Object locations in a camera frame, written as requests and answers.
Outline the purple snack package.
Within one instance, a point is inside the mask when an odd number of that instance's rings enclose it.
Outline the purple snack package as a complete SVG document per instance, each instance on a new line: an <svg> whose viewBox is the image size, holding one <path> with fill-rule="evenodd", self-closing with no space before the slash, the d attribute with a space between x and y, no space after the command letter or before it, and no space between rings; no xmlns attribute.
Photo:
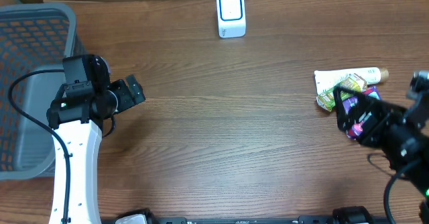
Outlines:
<svg viewBox="0 0 429 224"><path fill-rule="evenodd" d="M381 100L381 95L376 86L370 86L366 91L363 91L364 95L369 95L373 98ZM343 101L343 107L345 109L345 113L348 114L349 111L359 102L357 97L350 97ZM352 128L350 128L346 135L348 138L356 139L363 133L363 124L367 120L367 117L361 117L358 123L355 123Z"/></svg>

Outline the green yellow drink carton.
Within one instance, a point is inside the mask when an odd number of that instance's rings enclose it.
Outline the green yellow drink carton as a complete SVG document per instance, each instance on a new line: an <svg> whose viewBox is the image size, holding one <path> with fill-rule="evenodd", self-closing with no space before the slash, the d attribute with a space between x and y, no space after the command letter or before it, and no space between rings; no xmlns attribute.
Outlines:
<svg viewBox="0 0 429 224"><path fill-rule="evenodd" d="M367 81L358 74L346 74L329 83L326 89L317 94L316 103L324 110L332 111L338 103L367 90Z"/></svg>

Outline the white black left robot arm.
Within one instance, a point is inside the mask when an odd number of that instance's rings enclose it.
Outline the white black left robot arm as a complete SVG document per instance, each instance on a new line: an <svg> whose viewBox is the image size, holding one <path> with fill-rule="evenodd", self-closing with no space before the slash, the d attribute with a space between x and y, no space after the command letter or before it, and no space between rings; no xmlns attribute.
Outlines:
<svg viewBox="0 0 429 224"><path fill-rule="evenodd" d="M47 111L55 153L50 223L100 223L97 162L103 122L145 101L133 75L111 81L108 64L86 54L64 58L66 82Z"/></svg>

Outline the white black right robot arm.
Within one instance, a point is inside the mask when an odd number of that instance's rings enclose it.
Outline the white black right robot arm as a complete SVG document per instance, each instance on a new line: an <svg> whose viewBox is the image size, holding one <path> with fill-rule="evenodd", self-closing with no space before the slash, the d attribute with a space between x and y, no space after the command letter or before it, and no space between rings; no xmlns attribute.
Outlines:
<svg viewBox="0 0 429 224"><path fill-rule="evenodd" d="M386 221L395 220L389 205L395 182L405 178L424 196L420 219L428 222L428 136L422 129L428 122L428 71L416 71L407 98L414 104L405 108L378 100L359 91L337 85L333 88L338 128L343 132L359 126L355 138L361 146L380 149L395 174L383 192Z"/></svg>

